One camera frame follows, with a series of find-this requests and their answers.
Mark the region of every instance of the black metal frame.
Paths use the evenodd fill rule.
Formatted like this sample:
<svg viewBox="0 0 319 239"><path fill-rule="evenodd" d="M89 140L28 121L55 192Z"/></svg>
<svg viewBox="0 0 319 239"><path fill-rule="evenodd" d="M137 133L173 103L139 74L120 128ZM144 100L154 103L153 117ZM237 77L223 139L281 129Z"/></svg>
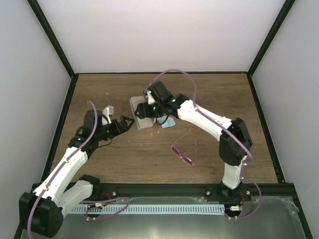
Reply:
<svg viewBox="0 0 319 239"><path fill-rule="evenodd" d="M69 73L71 77L71 82L69 86L69 90L67 92L67 96L63 105L63 109L59 118L59 122L56 128L56 132L54 135L54 139L51 145L51 149L48 155L48 159L46 161L45 169L41 178L43 181L50 173L51 165L56 153L56 149L60 140L60 136L63 130L64 122L68 113L68 109L72 100L72 96L74 93L74 89L76 86L76 82L78 80L79 74L75 74L68 59L66 58L52 28L50 27L43 11L41 10L40 5L37 0L27 0L34 11L34 14L38 18L40 24L42 25L45 33L47 34L50 42L52 43L55 51L60 57L61 62L63 63L65 69ZM264 131L264 135L266 138L267 146L270 152L270 156L273 162L273 166L275 169L275 173L277 176L278 184L259 184L261 188L262 194L264 196L291 196L295 205L299 208L299 218L301 220L305 235L308 239L312 239L312 234L310 232L308 223L306 221L305 215L303 213L301 204L299 202L295 187L292 183L286 183L283 171L281 169L274 144L272 142L269 129L267 127L267 123L258 100L258 96L253 84L252 75L256 71L258 65L260 64L263 56L265 55L267 49L269 48L272 40L275 38L276 33L278 32L280 26L282 25L284 19L288 15L291 7L293 6L295 0L286 0L284 5L282 6L275 22L273 23L264 43L262 44L258 54L256 55L250 69L248 72L190 72L196 74L246 74L248 78L248 82L252 91L252 95L256 104L257 112L259 115L259 119L261 121L261 125ZM157 74L159 72L134 72L129 74ZM141 196L193 196L193 197L207 197L206 192L209 189L218 187L219 184L105 184L102 183L102 188L104 191L116 192L117 196L128 196L128 197L141 197ZM251 192L251 196L257 196L258 191L252 184L247 184L249 191ZM14 238L19 239L22 235L22 227L19 225L17 231L15 233Z"/></svg>
<svg viewBox="0 0 319 239"><path fill-rule="evenodd" d="M130 75L144 75L144 74L160 74L161 72L159 71L152 71L152 72L84 72L84 73L79 73L79 75L111 75L111 74L117 74L117 75L125 75L125 74L130 74ZM189 74L247 74L247 71L188 71L187 73ZM168 72L167 74L180 74L180 72Z"/></svg>

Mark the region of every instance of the blue object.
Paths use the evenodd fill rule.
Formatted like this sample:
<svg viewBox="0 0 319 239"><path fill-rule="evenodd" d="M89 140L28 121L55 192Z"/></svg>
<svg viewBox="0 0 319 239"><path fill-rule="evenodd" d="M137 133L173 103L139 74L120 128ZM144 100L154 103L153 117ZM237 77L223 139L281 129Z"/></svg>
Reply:
<svg viewBox="0 0 319 239"><path fill-rule="evenodd" d="M159 122L159 123L163 123L163 122L165 121L166 117L167 117L167 116L163 116L163 117L158 118L158 122ZM167 127L172 127L172 126L174 126L175 124L176 124L176 123L175 123L174 119L169 116L168 119L166 120L166 122L163 123L161 126L162 126L163 128L167 128Z"/></svg>

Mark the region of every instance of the metal sheet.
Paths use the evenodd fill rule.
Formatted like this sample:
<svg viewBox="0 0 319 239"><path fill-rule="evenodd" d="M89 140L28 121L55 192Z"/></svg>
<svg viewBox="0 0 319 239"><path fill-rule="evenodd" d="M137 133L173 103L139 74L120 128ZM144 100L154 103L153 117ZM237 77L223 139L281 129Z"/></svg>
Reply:
<svg viewBox="0 0 319 239"><path fill-rule="evenodd" d="M245 203L243 214L257 202ZM290 198L263 197L253 216L229 221L206 215L119 215L105 221L86 221L68 215L54 239L304 239L297 208Z"/></svg>

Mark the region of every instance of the eyeglass temple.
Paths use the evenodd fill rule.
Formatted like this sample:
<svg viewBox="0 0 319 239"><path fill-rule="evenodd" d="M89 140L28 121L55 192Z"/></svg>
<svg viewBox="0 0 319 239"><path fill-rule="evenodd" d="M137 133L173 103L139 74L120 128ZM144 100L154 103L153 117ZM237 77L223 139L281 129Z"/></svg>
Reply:
<svg viewBox="0 0 319 239"><path fill-rule="evenodd" d="M185 135L187 135L189 132L191 132L191 130L190 131L188 131L186 134L184 134L183 136L181 136L181 137L179 137L177 140L175 140L175 142L174 143L172 143L172 145L171 145L171 147L173 147L174 146L174 144L177 142L177 141L179 141L181 138L183 138Z"/></svg>
<svg viewBox="0 0 319 239"><path fill-rule="evenodd" d="M195 137L195 161L197 159L197 138Z"/></svg>

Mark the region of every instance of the cable tray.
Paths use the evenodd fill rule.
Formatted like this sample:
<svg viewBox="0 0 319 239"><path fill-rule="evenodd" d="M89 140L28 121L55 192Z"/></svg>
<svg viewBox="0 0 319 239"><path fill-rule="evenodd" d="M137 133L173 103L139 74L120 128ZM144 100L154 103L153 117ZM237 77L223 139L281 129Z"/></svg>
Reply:
<svg viewBox="0 0 319 239"><path fill-rule="evenodd" d="M122 209L125 205L110 204L102 209L92 209L88 214L113 214ZM79 204L70 214L84 214L88 205ZM224 215L224 205L129 205L121 214L198 214L198 215Z"/></svg>

